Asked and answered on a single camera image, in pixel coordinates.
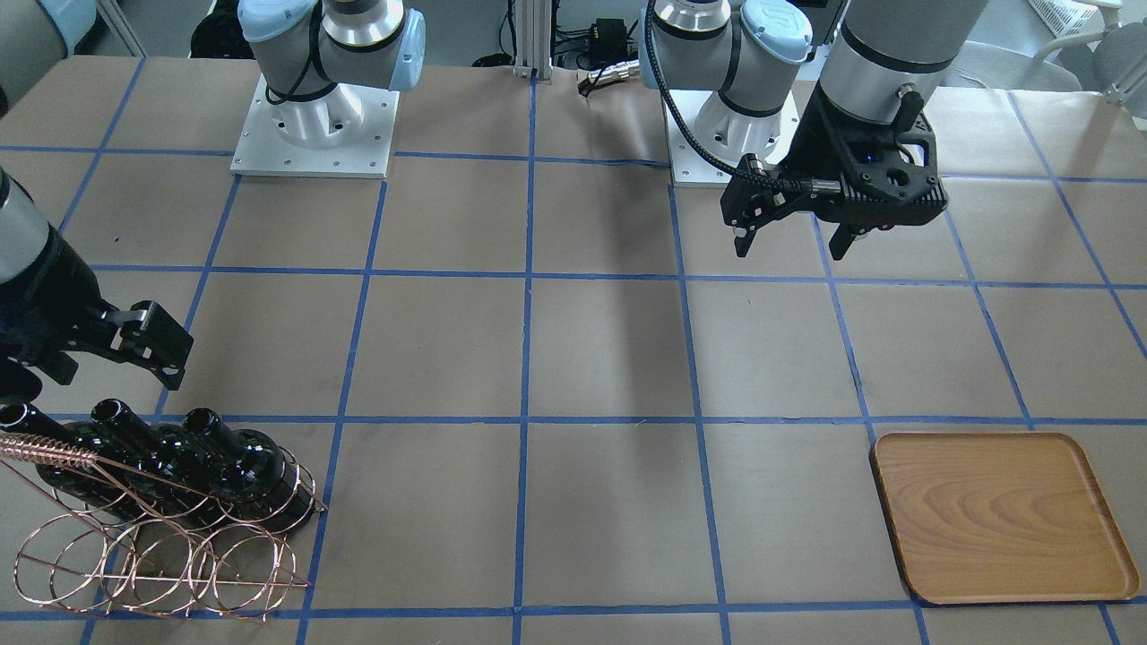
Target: table surface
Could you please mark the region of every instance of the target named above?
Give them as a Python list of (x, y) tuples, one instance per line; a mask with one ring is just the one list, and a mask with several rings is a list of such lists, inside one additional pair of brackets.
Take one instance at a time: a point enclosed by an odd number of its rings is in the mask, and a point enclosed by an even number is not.
[[(235, 178), (252, 62), (68, 60), (0, 163), (184, 387), (80, 358), (38, 402), (210, 406), (310, 464), (315, 581), (265, 625), (85, 621), (0, 585), (0, 642), (1147, 643), (1130, 604), (936, 608), (868, 464), (894, 430), (1055, 430), (1147, 564), (1147, 146), (1093, 94), (941, 88), (951, 209), (838, 263), (805, 213), (733, 255), (656, 95), (429, 68), (391, 174)], [(809, 87), (798, 87), (807, 95)], [(6, 489), (10, 557), (52, 513)]]

